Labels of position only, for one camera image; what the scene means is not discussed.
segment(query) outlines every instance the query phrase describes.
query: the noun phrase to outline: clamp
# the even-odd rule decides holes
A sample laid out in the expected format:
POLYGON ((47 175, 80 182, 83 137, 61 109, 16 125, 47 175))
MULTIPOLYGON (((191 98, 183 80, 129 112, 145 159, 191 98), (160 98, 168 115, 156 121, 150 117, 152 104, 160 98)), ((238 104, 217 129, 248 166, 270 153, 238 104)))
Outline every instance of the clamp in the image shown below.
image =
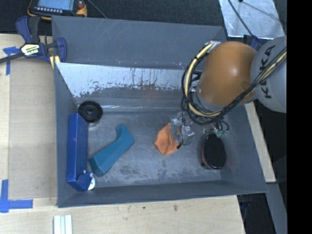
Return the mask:
POLYGON ((20 47, 20 52, 0 59, 0 63, 11 61, 20 57, 36 58, 50 63, 54 67, 54 61, 64 62, 67 56, 66 41, 64 38, 57 38, 56 42, 43 44, 38 36, 38 23, 41 17, 23 16, 16 21, 16 29, 25 41, 20 47), (58 48, 58 55, 48 53, 50 48, 58 48))

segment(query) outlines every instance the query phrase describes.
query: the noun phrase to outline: wooden table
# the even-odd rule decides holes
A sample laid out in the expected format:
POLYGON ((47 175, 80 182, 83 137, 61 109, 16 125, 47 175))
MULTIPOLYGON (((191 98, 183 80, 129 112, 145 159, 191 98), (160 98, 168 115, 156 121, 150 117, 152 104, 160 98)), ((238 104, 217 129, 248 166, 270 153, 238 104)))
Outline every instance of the wooden table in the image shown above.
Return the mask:
MULTIPOLYGON (((6 56, 4 47, 22 44, 19 35, 0 34, 0 58, 6 56)), ((50 234, 55 215, 72 215, 74 234, 245 233, 235 195, 59 209, 52 68, 43 61, 20 58, 11 62, 11 75, 5 70, 3 63, 0 179, 9 179, 10 199, 34 198, 34 203, 32 209, 0 214, 0 233, 50 234)), ((254 104, 246 109, 265 179, 275 182, 254 104)))

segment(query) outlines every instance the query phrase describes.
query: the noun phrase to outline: yellow label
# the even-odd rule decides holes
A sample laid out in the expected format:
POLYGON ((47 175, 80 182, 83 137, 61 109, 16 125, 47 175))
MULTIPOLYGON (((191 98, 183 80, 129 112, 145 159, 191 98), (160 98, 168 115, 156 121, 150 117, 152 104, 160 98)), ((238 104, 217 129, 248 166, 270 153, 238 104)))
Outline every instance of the yellow label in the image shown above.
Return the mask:
POLYGON ((30 56, 39 52, 39 45, 37 44, 26 44, 20 50, 26 55, 30 56))

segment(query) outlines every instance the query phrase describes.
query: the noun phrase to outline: orange cloth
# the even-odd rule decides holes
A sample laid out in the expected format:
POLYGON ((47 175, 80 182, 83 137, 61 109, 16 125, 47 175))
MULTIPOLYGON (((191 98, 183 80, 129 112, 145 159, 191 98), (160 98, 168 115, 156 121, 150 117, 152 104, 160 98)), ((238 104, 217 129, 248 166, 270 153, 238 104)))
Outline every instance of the orange cloth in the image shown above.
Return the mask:
POLYGON ((157 134, 155 146, 163 155, 169 155, 177 150, 180 143, 176 142, 173 135, 170 132, 171 123, 164 126, 157 134))

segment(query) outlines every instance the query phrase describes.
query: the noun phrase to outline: kuka logo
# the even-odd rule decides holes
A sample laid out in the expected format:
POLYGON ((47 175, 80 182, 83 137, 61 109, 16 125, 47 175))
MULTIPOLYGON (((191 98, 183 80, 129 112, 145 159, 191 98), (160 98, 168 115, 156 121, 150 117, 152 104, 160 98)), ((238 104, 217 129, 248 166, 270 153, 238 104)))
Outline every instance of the kuka logo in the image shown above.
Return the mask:
MULTIPOLYGON (((266 64, 267 64, 267 62, 268 62, 268 60, 269 60, 269 57, 270 57, 270 54, 271 54, 271 50, 272 50, 275 46, 276 46, 276 45, 273 45, 273 46, 267 48, 267 50, 265 51, 264 54, 267 56, 267 58, 266 58, 265 60, 264 60, 265 57, 263 57, 263 58, 261 59, 261 65, 262 65, 262 66, 260 67, 260 71, 263 71, 263 70, 265 70, 265 69, 267 68, 266 64)), ((260 86, 261 86, 262 92, 264 93, 264 97, 265 97, 265 98, 268 98, 268 99, 271 99, 272 97, 269 95, 269 89, 268 89, 268 87, 267 87, 267 81, 265 80, 265 81, 261 82, 261 83, 260 83, 260 86)))

